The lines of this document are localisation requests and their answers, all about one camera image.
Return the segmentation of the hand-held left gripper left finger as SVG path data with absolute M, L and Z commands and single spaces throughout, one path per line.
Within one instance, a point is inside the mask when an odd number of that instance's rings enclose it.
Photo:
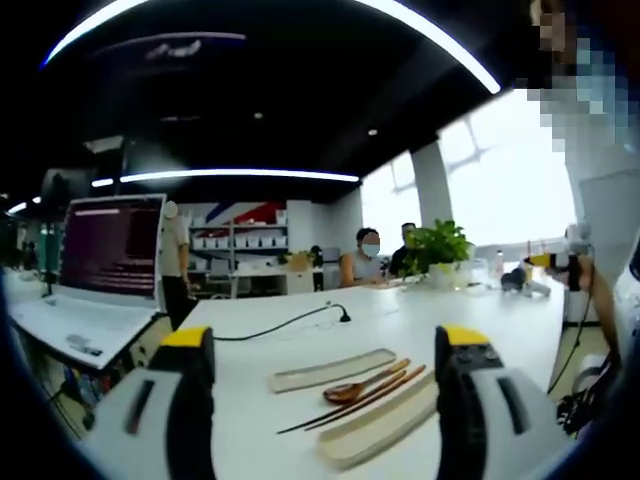
M 106 479 L 213 479 L 212 329 L 169 334 L 97 405 L 82 451 Z

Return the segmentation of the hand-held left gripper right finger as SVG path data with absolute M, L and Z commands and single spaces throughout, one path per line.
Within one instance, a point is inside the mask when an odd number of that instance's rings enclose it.
M 545 479 L 571 450 L 554 402 L 481 333 L 436 329 L 435 380 L 439 479 Z

